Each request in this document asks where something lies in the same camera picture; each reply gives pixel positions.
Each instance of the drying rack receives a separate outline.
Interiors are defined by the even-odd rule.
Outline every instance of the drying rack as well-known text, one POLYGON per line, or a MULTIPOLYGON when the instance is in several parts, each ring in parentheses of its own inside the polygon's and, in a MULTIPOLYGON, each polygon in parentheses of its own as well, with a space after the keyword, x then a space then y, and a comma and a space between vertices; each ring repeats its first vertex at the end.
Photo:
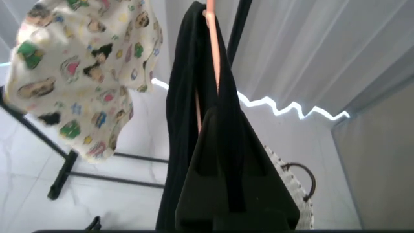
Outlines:
MULTIPOLYGON (((243 28, 245 26, 245 22, 247 19, 248 11, 250 10, 250 5, 252 4, 252 0, 240 0, 239 5, 237 7, 237 13, 235 15, 234 24, 232 28, 232 33, 230 34, 230 39, 227 46, 227 55, 228 61, 230 66, 233 64, 235 54, 237 51, 237 47, 240 42, 241 34, 243 32, 243 28)), ((3 88, 0 87, 0 93, 3 93, 3 88)), ((147 186, 152 188, 164 188, 163 184, 157 183, 148 183, 143 181, 134 181, 131 179, 121 179, 116 177, 110 177, 106 175, 95 175, 91 173, 83 173, 83 172, 74 172, 72 171, 73 165, 78 158, 78 154, 74 150, 70 150, 69 153, 65 153, 58 145, 56 145, 53 141, 51 141, 46 135, 44 135, 38 128, 33 126, 26 118, 25 114, 20 113, 19 111, 15 111, 8 107, 3 100, 3 95, 0 94, 0 107, 3 108, 8 114, 14 117, 18 122, 23 124, 28 130, 30 130, 33 134, 35 134, 39 139, 41 139, 45 144, 51 147, 58 155, 60 155, 64 159, 64 163, 55 178, 50 190, 47 194, 47 197, 51 200, 56 200, 59 197, 59 194, 66 183, 66 180, 69 176, 74 177, 84 177, 90 179, 98 179, 102 181, 112 181, 116 183, 124 183, 124 184, 133 184, 139 186, 147 186)), ((141 161, 149 161, 149 162, 159 162, 168 164, 168 160, 166 159, 157 159, 152 157, 145 157, 140 155, 129 155, 125 153, 117 153, 115 152, 114 156, 123 157, 127 159, 138 159, 141 161)))

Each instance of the floor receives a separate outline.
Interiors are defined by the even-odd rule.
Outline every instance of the floor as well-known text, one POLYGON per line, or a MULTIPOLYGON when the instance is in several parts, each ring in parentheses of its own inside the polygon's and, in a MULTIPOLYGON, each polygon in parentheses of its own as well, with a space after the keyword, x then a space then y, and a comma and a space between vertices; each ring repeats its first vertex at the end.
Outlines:
MULTIPOLYGON (((165 89, 157 86, 151 94, 133 93, 135 115, 121 132, 119 152, 168 158, 165 97, 165 89)), ((268 105, 242 106, 263 144, 286 162, 308 166, 316 176, 314 227, 360 228, 331 137, 334 122, 318 113, 300 120, 295 110, 274 116, 268 105)), ((80 230, 94 216, 102 217, 104 229, 154 229, 161 189, 75 177, 59 199, 47 199, 63 160, 3 110, 0 121, 0 232, 80 230)), ((35 125, 68 150, 55 132, 35 125)), ((77 161, 74 170, 162 184, 167 165, 112 157, 98 165, 77 161)), ((305 172, 293 171, 309 190, 305 172)))

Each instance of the woven basket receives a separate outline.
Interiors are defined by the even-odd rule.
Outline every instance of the woven basket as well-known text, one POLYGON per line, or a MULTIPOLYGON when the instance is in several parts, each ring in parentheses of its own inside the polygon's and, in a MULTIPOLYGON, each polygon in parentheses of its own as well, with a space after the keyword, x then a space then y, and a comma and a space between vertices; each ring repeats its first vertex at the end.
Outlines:
POLYGON ((283 162, 268 146, 264 145, 264 147, 267 155, 269 156, 280 177, 282 178, 283 183, 285 183, 287 190, 299 208, 300 218, 298 224, 296 225, 296 230, 313 229, 314 215, 311 197, 315 191, 316 180, 312 172, 302 164, 283 162), (312 179, 312 188, 310 189, 309 194, 306 194, 306 191, 302 187, 301 183, 289 170, 289 168, 292 166, 303 168, 309 174, 310 178, 312 179))

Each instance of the black cloth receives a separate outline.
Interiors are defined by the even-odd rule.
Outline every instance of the black cloth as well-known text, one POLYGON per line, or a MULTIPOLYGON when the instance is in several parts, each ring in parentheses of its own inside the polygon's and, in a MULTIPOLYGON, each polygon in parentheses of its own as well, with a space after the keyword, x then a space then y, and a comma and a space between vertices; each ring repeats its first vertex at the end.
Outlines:
POLYGON ((241 188, 243 172, 242 112, 234 78, 226 56, 226 48, 216 20, 220 49, 219 95, 206 19, 202 15, 205 5, 194 2, 182 20, 175 60, 169 80, 166 100, 166 117, 169 133, 169 163, 166 185, 157 230, 175 230, 175 209, 186 179, 191 156, 198 139, 195 90, 199 93, 202 120, 207 110, 217 106, 217 145, 225 155, 225 174, 229 209, 241 212, 245 209, 241 188))

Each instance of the brown handle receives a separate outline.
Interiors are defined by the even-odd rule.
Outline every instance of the brown handle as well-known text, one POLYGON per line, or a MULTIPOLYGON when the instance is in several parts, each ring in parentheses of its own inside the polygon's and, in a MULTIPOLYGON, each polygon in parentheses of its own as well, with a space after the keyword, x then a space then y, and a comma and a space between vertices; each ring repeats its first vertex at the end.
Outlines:
POLYGON ((307 168, 305 165, 298 164, 297 162, 286 163, 285 165, 282 165, 281 167, 282 167, 282 169, 284 171, 287 171, 287 170, 289 170, 289 168, 291 166, 298 166, 300 168, 303 168, 309 174, 310 179, 312 180, 312 186, 310 188, 309 194, 306 195, 305 197, 303 197, 303 200, 305 202, 307 202, 313 196, 313 193, 315 192, 315 188, 316 188, 316 179, 315 179, 315 176, 312 174, 312 172, 309 170, 309 168, 307 168))

